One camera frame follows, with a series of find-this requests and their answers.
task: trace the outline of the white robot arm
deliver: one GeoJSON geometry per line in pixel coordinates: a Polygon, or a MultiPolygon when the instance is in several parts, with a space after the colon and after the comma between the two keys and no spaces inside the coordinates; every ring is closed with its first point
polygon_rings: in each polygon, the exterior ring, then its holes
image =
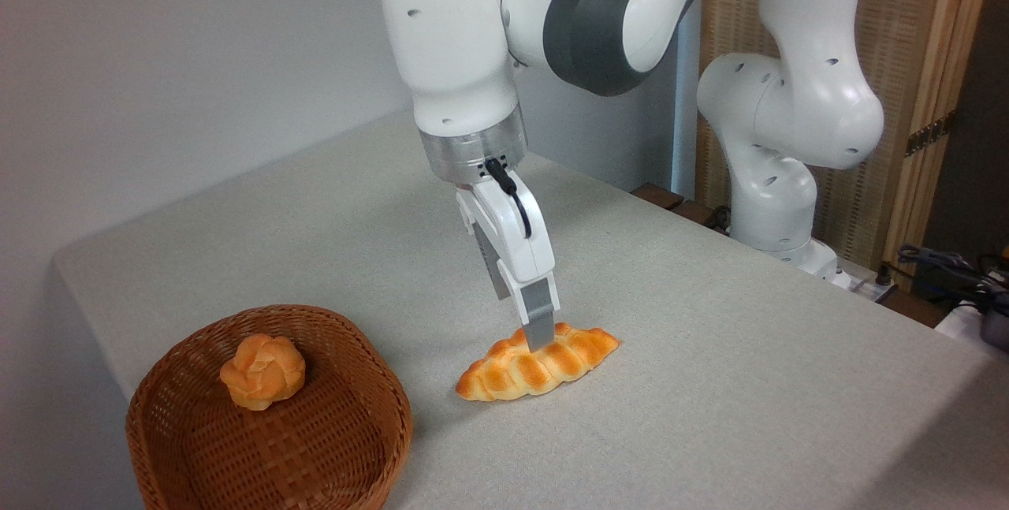
{"type": "Polygon", "coordinates": [[[549,68],[615,95],[661,60],[691,0],[382,0],[431,169],[457,186],[498,298],[516,298],[530,348],[553,341],[554,254],[516,174],[525,128],[513,68],[549,68]]]}
{"type": "Polygon", "coordinates": [[[855,49],[857,4],[761,0],[781,59],[724,55],[697,90],[728,163],[732,236],[838,285],[836,254],[811,237],[816,184],[803,164],[853,168],[883,132],[855,49]]]}

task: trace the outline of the cable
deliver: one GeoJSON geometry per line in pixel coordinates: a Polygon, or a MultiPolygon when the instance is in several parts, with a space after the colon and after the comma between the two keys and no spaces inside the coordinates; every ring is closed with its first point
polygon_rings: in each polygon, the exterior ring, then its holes
{"type": "Polygon", "coordinates": [[[999,280],[991,274],[981,273],[975,270],[964,260],[962,256],[955,252],[935,251],[927,247],[904,244],[897,252],[898,262],[901,264],[920,264],[925,267],[940,270],[950,276],[968,282],[970,285],[965,293],[962,290],[952,290],[922,281],[917,276],[908,274],[892,264],[883,263],[880,275],[884,274],[884,269],[889,268],[902,276],[910,278],[912,283],[921,287],[945,295],[948,298],[959,299],[959,301],[970,303],[981,313],[995,310],[1003,315],[1009,313],[1009,286],[1003,280],[999,280]]]}
{"type": "Polygon", "coordinates": [[[490,158],[483,162],[483,167],[486,168],[490,177],[497,182],[497,186],[501,188],[501,191],[504,191],[506,195],[512,197],[512,200],[515,201],[515,206],[519,207],[522,224],[526,227],[526,238],[528,239],[530,236],[533,236],[533,226],[529,223],[529,215],[526,214],[526,207],[523,206],[522,200],[519,199],[519,186],[508,176],[504,166],[496,158],[490,158]]]}

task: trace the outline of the twisted bread loaf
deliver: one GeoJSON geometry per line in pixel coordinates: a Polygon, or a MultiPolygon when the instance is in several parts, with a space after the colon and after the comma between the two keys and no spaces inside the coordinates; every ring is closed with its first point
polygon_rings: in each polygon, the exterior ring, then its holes
{"type": "Polygon", "coordinates": [[[231,401],[260,411],[287,400],[305,384],[305,359],[285,336],[253,334],[238,344],[234,359],[221,367],[231,401]]]}
{"type": "Polygon", "coordinates": [[[553,344],[530,352],[526,333],[519,329],[512,338],[498,340],[485,358],[473,363],[459,378],[455,393],[464,400],[480,402],[546,394],[561,382],[583,377],[620,344],[620,340],[601,328],[581,330],[557,323],[553,344]]]}

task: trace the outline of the wicker basket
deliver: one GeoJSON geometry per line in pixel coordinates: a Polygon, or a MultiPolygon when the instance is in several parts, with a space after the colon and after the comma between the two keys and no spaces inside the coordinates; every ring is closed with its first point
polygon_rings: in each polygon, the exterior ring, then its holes
{"type": "Polygon", "coordinates": [[[413,420],[393,371],[341,315],[301,305],[249,309],[174,346],[126,416],[147,508],[380,508],[407,460],[413,420]],[[218,380],[249,334],[287,336],[305,387],[261,412],[218,380]]]}

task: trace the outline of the white wall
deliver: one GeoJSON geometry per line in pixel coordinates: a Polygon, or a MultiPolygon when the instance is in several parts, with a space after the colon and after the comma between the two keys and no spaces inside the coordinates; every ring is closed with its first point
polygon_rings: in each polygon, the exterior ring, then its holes
{"type": "MultiPolygon", "coordinates": [[[[53,252],[407,107],[379,12],[378,0],[0,0],[0,507],[139,505],[126,401],[53,252]]],[[[625,188],[646,179],[649,93],[523,83],[534,147],[625,188]]]]}

